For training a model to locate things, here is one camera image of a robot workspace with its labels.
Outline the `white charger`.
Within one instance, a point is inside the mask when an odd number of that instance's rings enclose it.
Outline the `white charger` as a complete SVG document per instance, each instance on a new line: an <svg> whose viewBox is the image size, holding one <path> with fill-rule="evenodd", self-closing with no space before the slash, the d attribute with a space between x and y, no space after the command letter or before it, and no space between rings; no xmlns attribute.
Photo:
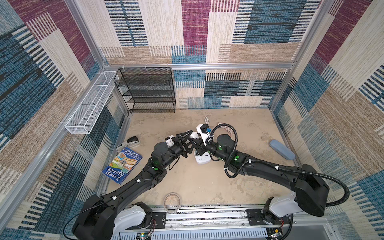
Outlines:
<svg viewBox="0 0 384 240"><path fill-rule="evenodd" d="M199 139L199 134L197 132L192 132L191 135L189 136L189 138Z"/></svg>

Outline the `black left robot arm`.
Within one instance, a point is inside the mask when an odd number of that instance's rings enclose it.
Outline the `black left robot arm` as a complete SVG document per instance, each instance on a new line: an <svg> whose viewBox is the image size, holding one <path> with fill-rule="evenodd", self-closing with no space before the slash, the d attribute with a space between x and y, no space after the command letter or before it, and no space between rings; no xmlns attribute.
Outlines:
<svg viewBox="0 0 384 240"><path fill-rule="evenodd" d="M126 210L134 199L158 185L166 176L172 162L188 157L203 142L193 138L193 131L177 134L158 143L142 171L117 190L101 197L89 197L80 213L74 217L72 233L78 240L109 240L125 229L145 225L151 221L152 210L139 202Z"/></svg>

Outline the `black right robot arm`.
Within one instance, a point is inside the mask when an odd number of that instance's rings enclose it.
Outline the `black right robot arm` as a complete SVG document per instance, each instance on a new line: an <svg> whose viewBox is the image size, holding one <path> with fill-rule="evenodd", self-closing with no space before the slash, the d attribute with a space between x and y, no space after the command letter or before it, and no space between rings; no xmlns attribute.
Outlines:
<svg viewBox="0 0 384 240"><path fill-rule="evenodd" d="M218 160L224 161L225 174L233 179L238 175L254 176L279 184L291 190L291 193L267 200L266 211L276 217L305 212L315 217L322 217L327 207L345 203L350 197L348 186L341 180L318 173L312 166L303 164L301 167L290 167L271 163L242 153L237 150L238 139L229 135L214 137L215 131L207 124L197 126L197 133L202 143L197 150L204 154L210 153ZM338 184L343 190L343 196L333 202L328 202L330 187L326 180Z"/></svg>

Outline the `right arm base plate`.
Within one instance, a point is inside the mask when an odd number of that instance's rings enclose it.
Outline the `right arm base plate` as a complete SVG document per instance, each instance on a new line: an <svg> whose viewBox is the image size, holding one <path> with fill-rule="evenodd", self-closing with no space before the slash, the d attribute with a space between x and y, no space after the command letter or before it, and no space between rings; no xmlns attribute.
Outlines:
<svg viewBox="0 0 384 240"><path fill-rule="evenodd" d="M269 210L264 209L248 209L245 210L244 217L248 219L250 226L261 225L288 225L291 220L288 215L279 218L272 214Z"/></svg>

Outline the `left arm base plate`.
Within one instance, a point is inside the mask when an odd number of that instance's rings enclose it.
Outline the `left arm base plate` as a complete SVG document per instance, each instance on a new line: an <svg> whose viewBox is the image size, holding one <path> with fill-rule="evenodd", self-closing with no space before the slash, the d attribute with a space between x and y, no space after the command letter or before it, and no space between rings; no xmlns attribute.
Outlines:
<svg viewBox="0 0 384 240"><path fill-rule="evenodd" d="M166 226L167 212L152 212L145 215L141 228L164 229Z"/></svg>

